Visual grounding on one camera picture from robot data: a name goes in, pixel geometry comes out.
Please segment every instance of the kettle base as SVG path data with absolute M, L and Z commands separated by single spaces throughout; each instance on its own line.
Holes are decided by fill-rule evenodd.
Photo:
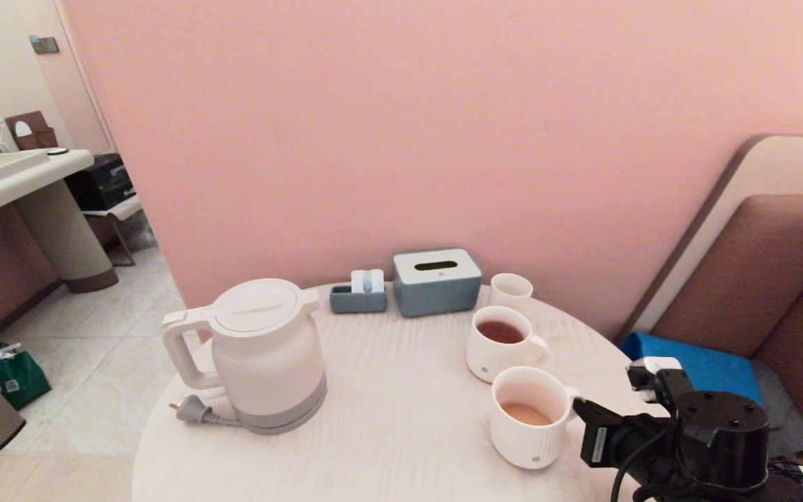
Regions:
M 306 397 L 303 402 L 296 406 L 274 414 L 249 414 L 235 408 L 235 416 L 240 425 L 249 432 L 264 436 L 275 436 L 284 432 L 293 431 L 297 427 L 308 422 L 324 404 L 324 399 L 328 394 L 328 378 L 321 376 L 318 387 Z

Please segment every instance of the kettle handle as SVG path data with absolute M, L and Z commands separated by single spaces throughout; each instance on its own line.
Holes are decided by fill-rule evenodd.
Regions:
M 163 318 L 163 344 L 169 352 L 169 358 L 181 375 L 185 385 L 191 388 L 213 388 L 220 387 L 222 382 L 217 372 L 201 372 L 191 356 L 188 343 L 182 334 L 189 330 L 210 331 L 210 322 L 205 320 L 201 314 L 201 309 L 195 308 L 184 312 L 168 314 Z

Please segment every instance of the black box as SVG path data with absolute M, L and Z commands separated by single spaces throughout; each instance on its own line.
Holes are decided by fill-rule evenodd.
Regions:
M 93 165 L 64 181 L 83 211 L 107 211 L 135 194 L 120 153 L 96 155 Z

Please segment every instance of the kettle spout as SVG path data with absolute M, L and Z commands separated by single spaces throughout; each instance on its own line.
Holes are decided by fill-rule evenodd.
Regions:
M 316 289 L 303 289 L 299 292 L 299 299 L 300 299 L 300 311 L 303 314 L 311 314 L 318 310 L 319 306 L 321 306 L 321 301 L 319 301 L 318 297 L 318 290 Z

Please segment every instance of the kettle lid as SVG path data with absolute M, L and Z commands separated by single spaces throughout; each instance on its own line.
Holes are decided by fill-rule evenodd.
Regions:
M 279 324 L 297 304 L 292 282 L 257 279 L 222 293 L 209 307 L 217 322 L 232 331 L 256 331 Z

